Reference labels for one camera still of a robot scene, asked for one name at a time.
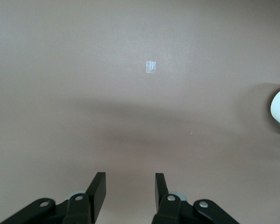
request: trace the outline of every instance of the gray surface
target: gray surface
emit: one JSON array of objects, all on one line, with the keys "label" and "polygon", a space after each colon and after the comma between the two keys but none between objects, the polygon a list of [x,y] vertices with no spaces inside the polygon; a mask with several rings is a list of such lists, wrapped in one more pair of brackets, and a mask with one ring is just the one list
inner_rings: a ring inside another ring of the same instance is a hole
[{"label": "gray surface", "polygon": [[280,1],[0,0],[0,221],[105,171],[98,224],[151,223],[155,172],[280,224],[278,90]]}]

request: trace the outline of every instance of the transparent sticker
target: transparent sticker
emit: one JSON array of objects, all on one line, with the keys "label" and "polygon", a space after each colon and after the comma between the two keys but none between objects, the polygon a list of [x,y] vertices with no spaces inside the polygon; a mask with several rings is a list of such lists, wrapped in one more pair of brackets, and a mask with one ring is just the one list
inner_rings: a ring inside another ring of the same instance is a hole
[{"label": "transparent sticker", "polygon": [[153,61],[146,61],[146,73],[155,73],[155,64]]}]

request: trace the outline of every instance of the silver bolt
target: silver bolt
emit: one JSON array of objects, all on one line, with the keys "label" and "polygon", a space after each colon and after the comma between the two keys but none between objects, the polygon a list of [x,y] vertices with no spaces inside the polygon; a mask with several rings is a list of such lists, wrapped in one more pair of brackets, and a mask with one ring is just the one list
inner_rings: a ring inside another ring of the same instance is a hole
[{"label": "silver bolt", "polygon": [[79,196],[75,197],[75,201],[80,201],[80,200],[82,200],[82,199],[83,199],[83,196],[82,196],[82,195],[79,195]]},{"label": "silver bolt", "polygon": [[168,199],[168,201],[171,201],[171,202],[175,201],[175,197],[173,195],[169,195],[167,197],[167,199]]},{"label": "silver bolt", "polygon": [[39,207],[46,207],[49,204],[49,202],[42,202],[40,203]]},{"label": "silver bolt", "polygon": [[207,204],[206,202],[200,202],[199,203],[201,208],[208,208],[209,204]]}]

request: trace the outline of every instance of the gray table surface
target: gray table surface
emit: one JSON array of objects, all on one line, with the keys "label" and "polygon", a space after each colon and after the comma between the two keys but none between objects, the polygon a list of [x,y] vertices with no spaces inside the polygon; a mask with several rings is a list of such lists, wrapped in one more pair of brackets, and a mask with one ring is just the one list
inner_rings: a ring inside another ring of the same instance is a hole
[{"label": "gray table surface", "polygon": [[155,172],[280,224],[279,90],[280,0],[0,0],[0,221],[102,171],[98,224],[151,223]]}]

